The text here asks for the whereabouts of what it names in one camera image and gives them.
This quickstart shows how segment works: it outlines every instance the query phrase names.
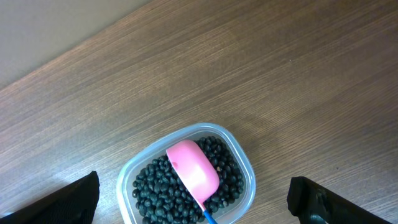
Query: table surface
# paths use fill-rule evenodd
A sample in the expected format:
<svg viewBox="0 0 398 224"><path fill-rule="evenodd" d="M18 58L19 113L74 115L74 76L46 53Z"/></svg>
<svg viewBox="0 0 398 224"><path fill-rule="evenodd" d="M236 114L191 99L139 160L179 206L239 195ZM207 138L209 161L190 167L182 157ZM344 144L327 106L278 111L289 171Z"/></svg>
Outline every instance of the table surface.
<svg viewBox="0 0 398 224"><path fill-rule="evenodd" d="M303 175L398 223L398 2L154 1L0 91L0 213L96 170L116 179L172 131L217 123L256 198L238 223L298 223Z"/></svg>

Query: blue handle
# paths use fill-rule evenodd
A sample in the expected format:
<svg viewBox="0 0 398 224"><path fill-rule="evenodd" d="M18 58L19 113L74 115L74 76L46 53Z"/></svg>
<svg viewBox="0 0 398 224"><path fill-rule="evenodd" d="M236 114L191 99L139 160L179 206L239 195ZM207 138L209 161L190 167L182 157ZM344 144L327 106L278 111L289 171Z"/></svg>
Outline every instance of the blue handle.
<svg viewBox="0 0 398 224"><path fill-rule="evenodd" d="M217 224L217 222L211 217L210 213L207 211L203 212L207 218L207 221L209 221L209 224Z"/></svg>

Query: black bean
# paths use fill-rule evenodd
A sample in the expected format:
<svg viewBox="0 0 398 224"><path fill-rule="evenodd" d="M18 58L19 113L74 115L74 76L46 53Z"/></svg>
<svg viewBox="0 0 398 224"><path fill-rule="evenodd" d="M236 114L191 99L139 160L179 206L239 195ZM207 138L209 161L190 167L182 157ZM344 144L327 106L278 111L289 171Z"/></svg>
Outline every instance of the black bean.
<svg viewBox="0 0 398 224"><path fill-rule="evenodd" d="M143 216L143 217L147 215L146 212L144 212L144 211L142 211L142 210L139 211L139 214L140 214L141 216Z"/></svg>
<svg viewBox="0 0 398 224"><path fill-rule="evenodd" d="M218 205L215 205L215 206L211 209L211 211L212 211L213 213L216 213L216 212L218 211Z"/></svg>
<svg viewBox="0 0 398 224"><path fill-rule="evenodd" d="M157 216L156 216L155 214L150 215L150 219L151 219L153 222L157 222Z"/></svg>
<svg viewBox="0 0 398 224"><path fill-rule="evenodd" d="M213 167L217 166L218 160L216 158L212 158L211 159L211 165L213 165Z"/></svg>
<svg viewBox="0 0 398 224"><path fill-rule="evenodd" d="M154 213L155 213L155 207L154 206L147 207L147 214L152 215Z"/></svg>
<svg viewBox="0 0 398 224"><path fill-rule="evenodd" d="M217 204L214 202L209 203L209 208L213 209L214 207L217 207Z"/></svg>
<svg viewBox="0 0 398 224"><path fill-rule="evenodd" d="M177 183L178 183L178 185L182 185L182 181L179 177L177 178Z"/></svg>
<svg viewBox="0 0 398 224"><path fill-rule="evenodd" d="M152 202L156 202L156 201L157 201L157 195L156 195L156 194L150 194L150 195L149 195L149 199L150 199Z"/></svg>
<svg viewBox="0 0 398 224"><path fill-rule="evenodd" d="M159 193L159 192L160 192L160 189L161 189L161 187L162 187L162 184L161 184L161 183L157 183L157 184L155 184L155 187L154 187L154 192L155 192L155 193Z"/></svg>
<svg viewBox="0 0 398 224"><path fill-rule="evenodd" d="M164 199L164 202L165 203L170 203L170 202L172 202L172 200L173 200L172 198L167 197L167 198Z"/></svg>
<svg viewBox="0 0 398 224"><path fill-rule="evenodd" d="M229 203L229 204L232 204L232 203L234 203L234 202L235 202L235 199L233 199L233 198L229 198L227 201L228 201L228 203Z"/></svg>
<svg viewBox="0 0 398 224"><path fill-rule="evenodd" d="M235 192L236 191L236 187L235 186L231 186L230 188L229 188L229 191L232 193L232 192Z"/></svg>
<svg viewBox="0 0 398 224"><path fill-rule="evenodd" d="M136 178L143 180L145 178L145 176L146 175L145 175L145 171L144 171L143 173L138 174Z"/></svg>
<svg viewBox="0 0 398 224"><path fill-rule="evenodd" d="M166 210L166 211L170 211L171 206L170 206L170 204L163 204L163 208L164 208L164 210Z"/></svg>
<svg viewBox="0 0 398 224"><path fill-rule="evenodd" d="M237 187L243 187L244 183L243 180L239 180L238 183L236 183Z"/></svg>
<svg viewBox="0 0 398 224"><path fill-rule="evenodd" d="M220 158L219 158L218 160L223 161L224 164L225 164L225 162L227 161L226 158L225 158L225 156L220 156Z"/></svg>
<svg viewBox="0 0 398 224"><path fill-rule="evenodd" d="M140 198L146 198L148 197L148 191L143 190L142 192L139 193Z"/></svg>
<svg viewBox="0 0 398 224"><path fill-rule="evenodd" d="M178 197L175 199L175 203L181 204L183 202L183 199Z"/></svg>
<svg viewBox="0 0 398 224"><path fill-rule="evenodd" d="M224 208L224 205L223 205L223 202L222 202L222 201L219 201L219 202L218 202L218 208Z"/></svg>
<svg viewBox="0 0 398 224"><path fill-rule="evenodd" d="M182 212L182 210L184 210L184 204L178 205L177 210L178 210L179 212Z"/></svg>
<svg viewBox="0 0 398 224"><path fill-rule="evenodd" d="M198 222L203 222L203 221L205 221L205 217L204 216L201 216L201 217L198 218Z"/></svg>
<svg viewBox="0 0 398 224"><path fill-rule="evenodd" d="M155 166L153 164L148 164L147 168L151 174L155 172Z"/></svg>
<svg viewBox="0 0 398 224"><path fill-rule="evenodd" d="M170 183L170 181L168 180L168 178L166 176L162 177L162 181L163 181L163 183L166 183L166 184Z"/></svg>
<svg viewBox="0 0 398 224"><path fill-rule="evenodd" d="M188 215L189 215L189 210L184 208L184 210L182 210L182 216L187 217Z"/></svg>
<svg viewBox="0 0 398 224"><path fill-rule="evenodd" d="M221 187L223 188L223 190L224 190L225 192L229 192L229 187L228 187L228 185L223 184Z"/></svg>
<svg viewBox="0 0 398 224"><path fill-rule="evenodd" d="M238 175L238 174L241 173L241 171L239 170L239 168L234 168L234 169L232 170L232 173L235 174L235 175Z"/></svg>
<svg viewBox="0 0 398 224"><path fill-rule="evenodd" d="M237 191L232 192L231 195L232 195L232 198L234 198L234 199L239 198L239 192L237 192Z"/></svg>
<svg viewBox="0 0 398 224"><path fill-rule="evenodd" d="M173 223L176 223L176 224L181 223L181 218L174 218Z"/></svg>
<svg viewBox="0 0 398 224"><path fill-rule="evenodd" d="M189 210L189 215L192 216L193 214L195 214L195 209L191 208L191 209Z"/></svg>
<svg viewBox="0 0 398 224"><path fill-rule="evenodd" d="M142 224L150 224L150 218L144 217L144 218L142 219Z"/></svg>
<svg viewBox="0 0 398 224"><path fill-rule="evenodd" d="M181 191L180 191L179 189L176 189L176 190L174 191L174 196L176 196L176 197L181 196Z"/></svg>
<svg viewBox="0 0 398 224"><path fill-rule="evenodd" d="M173 177L170 177L170 184L171 185L176 185L177 184L177 181L173 178Z"/></svg>
<svg viewBox="0 0 398 224"><path fill-rule="evenodd" d="M224 170L227 172L227 173L231 173L231 167L229 166L229 165L225 165L224 166Z"/></svg>
<svg viewBox="0 0 398 224"><path fill-rule="evenodd" d="M171 166L170 165L164 165L164 172L169 172L170 171L170 169L171 169Z"/></svg>
<svg viewBox="0 0 398 224"><path fill-rule="evenodd" d="M167 191L169 193L169 196L171 196L171 197L174 196L174 189L172 187L169 187L169 189Z"/></svg>
<svg viewBox="0 0 398 224"><path fill-rule="evenodd" d="M153 181L149 181L149 182L148 182L148 188L149 188L151 191L153 191L153 190L154 190L154 187L155 187L155 183L154 183Z"/></svg>
<svg viewBox="0 0 398 224"><path fill-rule="evenodd" d="M221 167L221 168L223 168L224 166L225 166L225 162L223 162L223 161L218 161L218 166L219 167Z"/></svg>
<svg viewBox="0 0 398 224"><path fill-rule="evenodd" d="M156 177L161 178L161 177L163 177L163 175L164 175L163 171L161 171L161 170L156 171Z"/></svg>
<svg viewBox="0 0 398 224"><path fill-rule="evenodd" d="M231 177L229 177L229 180L230 180L232 183L235 183L235 182L237 181L237 178L236 178L234 175L232 175Z"/></svg>
<svg viewBox="0 0 398 224"><path fill-rule="evenodd" d="M198 146L199 146L199 148L200 148L201 150L203 150L203 147L205 147L205 145L204 145L203 142L199 142Z"/></svg>
<svg viewBox="0 0 398 224"><path fill-rule="evenodd" d="M162 216L162 215L164 215L164 213L165 213L164 209L161 207L156 208L156 210L155 210L155 215L157 215L157 216Z"/></svg>
<svg viewBox="0 0 398 224"><path fill-rule="evenodd" d="M221 172L221 176L222 176L222 178L223 178L224 180L226 180L228 174L227 174L227 172L226 172L225 170L223 170L223 171Z"/></svg>
<svg viewBox="0 0 398 224"><path fill-rule="evenodd" d="M166 192L168 189L169 189L169 184L167 183L163 183L162 187L160 188L162 192Z"/></svg>
<svg viewBox="0 0 398 224"><path fill-rule="evenodd" d="M169 222L172 222L172 221L173 221L173 214L172 214L171 212L167 212L167 220L168 220Z"/></svg>
<svg viewBox="0 0 398 224"><path fill-rule="evenodd" d="M145 205L142 204L142 203L140 203L140 205L138 206L138 209L139 210L144 210L145 209L145 211L147 211L147 207L145 207Z"/></svg>
<svg viewBox="0 0 398 224"><path fill-rule="evenodd" d="M179 217L180 216L180 213L178 212L178 210L177 209L175 209L175 208L173 208L173 210L172 210L172 214L173 214L173 217L174 218L177 218L177 217Z"/></svg>
<svg viewBox="0 0 398 224"><path fill-rule="evenodd" d="M147 180L148 181L153 181L155 179L155 176L154 175L149 175L148 177L147 177Z"/></svg>
<svg viewBox="0 0 398 224"><path fill-rule="evenodd" d="M139 190L138 189L134 189L133 191L132 191L132 197L133 198L136 198L137 197L137 194L139 194L140 192L139 192Z"/></svg>
<svg viewBox="0 0 398 224"><path fill-rule="evenodd" d="M158 200L156 201L155 206L156 206L156 207L160 207L160 206L163 205L163 203L164 203L163 199L160 198L160 199L158 199Z"/></svg>
<svg viewBox="0 0 398 224"><path fill-rule="evenodd" d="M169 198L169 196L168 196L166 193L161 193L161 194L159 195L159 197L162 198L162 199L167 199L167 198Z"/></svg>
<svg viewBox="0 0 398 224"><path fill-rule="evenodd" d="M211 196L211 200L212 200L213 202L218 202L218 201L220 200L220 196L218 196L218 194L215 193L215 194L213 194L213 195Z"/></svg>
<svg viewBox="0 0 398 224"><path fill-rule="evenodd" d="M152 202L149 199L147 199L145 200L144 205L149 207L150 205L152 205Z"/></svg>

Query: black plastic piece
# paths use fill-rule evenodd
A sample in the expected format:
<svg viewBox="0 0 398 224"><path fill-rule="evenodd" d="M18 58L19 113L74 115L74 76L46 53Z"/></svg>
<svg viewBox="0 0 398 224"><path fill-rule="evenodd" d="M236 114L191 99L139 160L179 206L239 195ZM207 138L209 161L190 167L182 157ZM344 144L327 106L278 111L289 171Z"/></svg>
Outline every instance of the black plastic piece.
<svg viewBox="0 0 398 224"><path fill-rule="evenodd" d="M290 181L287 207L301 224L391 224L306 177Z"/></svg>

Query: wall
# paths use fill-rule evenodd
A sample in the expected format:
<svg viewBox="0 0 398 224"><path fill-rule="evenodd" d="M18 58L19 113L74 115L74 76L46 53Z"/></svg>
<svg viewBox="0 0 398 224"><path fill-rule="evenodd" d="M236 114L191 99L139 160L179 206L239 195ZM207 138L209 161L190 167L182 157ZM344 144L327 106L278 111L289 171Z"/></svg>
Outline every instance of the wall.
<svg viewBox="0 0 398 224"><path fill-rule="evenodd" d="M0 1L0 90L149 1Z"/></svg>

